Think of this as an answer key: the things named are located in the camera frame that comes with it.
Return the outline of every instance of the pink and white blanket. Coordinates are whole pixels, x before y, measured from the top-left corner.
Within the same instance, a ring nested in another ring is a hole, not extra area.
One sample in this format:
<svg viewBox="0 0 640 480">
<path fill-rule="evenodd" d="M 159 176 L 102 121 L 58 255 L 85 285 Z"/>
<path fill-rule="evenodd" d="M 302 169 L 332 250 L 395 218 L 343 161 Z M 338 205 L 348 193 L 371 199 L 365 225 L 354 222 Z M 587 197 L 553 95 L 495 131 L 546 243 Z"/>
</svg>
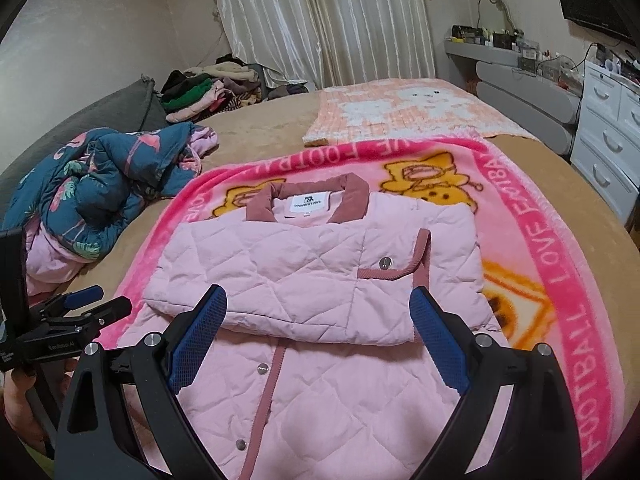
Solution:
<svg viewBox="0 0 640 480">
<path fill-rule="evenodd" d="M 498 110 L 442 79 L 381 79 L 319 91 L 305 146 L 374 139 L 423 139 L 456 128 L 482 137 L 535 139 Z"/>
<path fill-rule="evenodd" d="M 370 140 L 223 166 L 190 182 L 138 252 L 118 294 L 129 318 L 103 331 L 113 348 L 142 308 L 142 291 L 181 222 L 218 217 L 246 205 L 271 182 L 310 182 L 353 172 L 370 189 L 475 213 L 484 294 L 515 348 L 549 343 L 574 402 L 582 466 L 590 473 L 620 436 L 624 386 L 607 312 L 569 228 L 535 184 L 474 130 L 429 140 Z"/>
</svg>

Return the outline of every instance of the human hand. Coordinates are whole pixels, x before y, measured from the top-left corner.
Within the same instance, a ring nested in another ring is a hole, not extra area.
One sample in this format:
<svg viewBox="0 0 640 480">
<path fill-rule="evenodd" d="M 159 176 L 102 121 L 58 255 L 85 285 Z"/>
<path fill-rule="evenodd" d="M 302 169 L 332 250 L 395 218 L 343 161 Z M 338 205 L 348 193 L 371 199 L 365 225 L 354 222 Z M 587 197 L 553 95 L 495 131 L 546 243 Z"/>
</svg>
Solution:
<svg viewBox="0 0 640 480">
<path fill-rule="evenodd" d="M 66 360 L 65 372 L 72 372 L 76 363 L 75 359 Z M 36 374 L 32 368 L 15 368 L 4 375 L 4 414 L 9 425 L 25 444 L 45 454 L 46 434 L 33 415 L 26 397 L 27 390 L 33 388 L 35 382 Z M 63 395 L 66 395 L 70 383 L 71 376 L 65 374 L 60 383 Z"/>
</svg>

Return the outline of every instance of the dark gray pillow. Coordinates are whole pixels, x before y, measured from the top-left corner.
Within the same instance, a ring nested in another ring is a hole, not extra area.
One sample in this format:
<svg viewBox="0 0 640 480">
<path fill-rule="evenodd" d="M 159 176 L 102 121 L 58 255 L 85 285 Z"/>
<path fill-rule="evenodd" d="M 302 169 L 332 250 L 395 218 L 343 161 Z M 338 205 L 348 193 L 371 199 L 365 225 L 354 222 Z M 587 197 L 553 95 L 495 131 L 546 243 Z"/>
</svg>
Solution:
<svg viewBox="0 0 640 480">
<path fill-rule="evenodd" d="M 0 219 L 4 218 L 20 180 L 36 164 L 78 134 L 101 126 L 119 132 L 144 132 L 166 127 L 166 112 L 154 94 L 154 80 L 143 75 L 135 83 L 65 119 L 28 147 L 0 175 Z"/>
</svg>

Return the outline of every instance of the dark pink collar trim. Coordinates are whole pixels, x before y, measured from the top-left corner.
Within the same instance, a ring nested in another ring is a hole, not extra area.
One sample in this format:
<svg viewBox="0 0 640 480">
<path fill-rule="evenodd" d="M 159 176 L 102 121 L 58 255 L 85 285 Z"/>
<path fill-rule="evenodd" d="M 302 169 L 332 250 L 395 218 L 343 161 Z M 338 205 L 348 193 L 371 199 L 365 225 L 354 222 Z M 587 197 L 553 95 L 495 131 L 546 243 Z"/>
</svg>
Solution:
<svg viewBox="0 0 640 480">
<path fill-rule="evenodd" d="M 246 205 L 246 220 L 249 222 L 277 222 L 273 215 L 273 199 L 284 200 L 294 195 L 321 191 L 344 191 L 342 203 L 327 223 L 341 224 L 364 218 L 369 207 L 369 184 L 355 173 L 334 176 L 320 182 L 296 184 L 276 183 L 261 189 Z"/>
</svg>

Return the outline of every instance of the pink fleece blanket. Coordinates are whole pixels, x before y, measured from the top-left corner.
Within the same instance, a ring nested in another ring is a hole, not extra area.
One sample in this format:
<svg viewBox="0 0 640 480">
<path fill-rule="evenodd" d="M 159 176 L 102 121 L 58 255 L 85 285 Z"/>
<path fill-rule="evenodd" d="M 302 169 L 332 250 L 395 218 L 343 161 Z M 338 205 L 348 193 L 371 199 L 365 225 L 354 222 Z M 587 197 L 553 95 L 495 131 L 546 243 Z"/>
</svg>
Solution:
<svg viewBox="0 0 640 480">
<path fill-rule="evenodd" d="M 535 184 L 475 130 L 430 140 L 368 140 L 223 166 L 194 179 L 171 202 L 138 252 L 118 294 L 129 318 L 103 331 L 107 347 L 133 322 L 142 291 L 180 222 L 246 205 L 270 182 L 309 182 L 353 172 L 371 190 L 475 212 L 484 293 L 515 348 L 545 341 L 556 352 L 574 402 L 585 475 L 622 432 L 622 369 L 602 298 L 577 241 Z"/>
</svg>

